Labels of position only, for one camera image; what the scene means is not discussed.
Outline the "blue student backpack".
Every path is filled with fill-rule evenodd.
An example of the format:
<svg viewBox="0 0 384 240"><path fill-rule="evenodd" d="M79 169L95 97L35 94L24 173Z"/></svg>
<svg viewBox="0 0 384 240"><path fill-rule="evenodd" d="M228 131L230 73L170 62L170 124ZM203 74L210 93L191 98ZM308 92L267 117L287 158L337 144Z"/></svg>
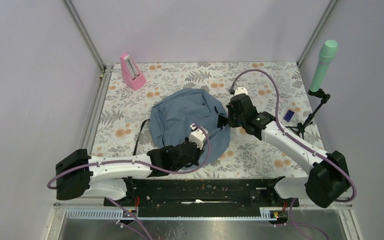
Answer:
<svg viewBox="0 0 384 240"><path fill-rule="evenodd" d="M217 160L231 140L227 111L203 89L186 88L164 98L151 108L148 126L157 149L182 144L189 136L205 139L199 165L176 174L193 173Z"/></svg>

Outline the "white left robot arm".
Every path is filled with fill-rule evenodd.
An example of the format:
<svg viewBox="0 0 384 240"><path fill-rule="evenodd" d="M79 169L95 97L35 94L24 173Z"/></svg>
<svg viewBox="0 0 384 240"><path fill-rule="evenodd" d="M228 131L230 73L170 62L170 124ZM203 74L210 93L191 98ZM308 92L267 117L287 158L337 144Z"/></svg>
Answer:
<svg viewBox="0 0 384 240"><path fill-rule="evenodd" d="M176 146L120 158L91 156L86 149L77 149L56 164L56 176L48 188L56 191L56 199L60 201L104 197L128 206L134 202L135 192L128 187L126 179L180 174L183 168L198 166L204 143L203 138L189 136Z"/></svg>

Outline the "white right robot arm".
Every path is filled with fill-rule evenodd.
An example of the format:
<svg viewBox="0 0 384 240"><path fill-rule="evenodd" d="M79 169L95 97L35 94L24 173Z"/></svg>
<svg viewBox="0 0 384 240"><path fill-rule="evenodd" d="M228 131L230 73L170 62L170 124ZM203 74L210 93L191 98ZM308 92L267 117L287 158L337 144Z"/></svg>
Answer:
<svg viewBox="0 0 384 240"><path fill-rule="evenodd" d="M327 208L348 189L355 189L348 174L345 157L338 151L328 153L296 137L268 112L257 112L250 97L245 94L233 96L228 109L228 124L242 127L246 133L264 141L295 161L307 177L283 177L267 191L267 201L273 206L286 199L311 200L321 208Z"/></svg>

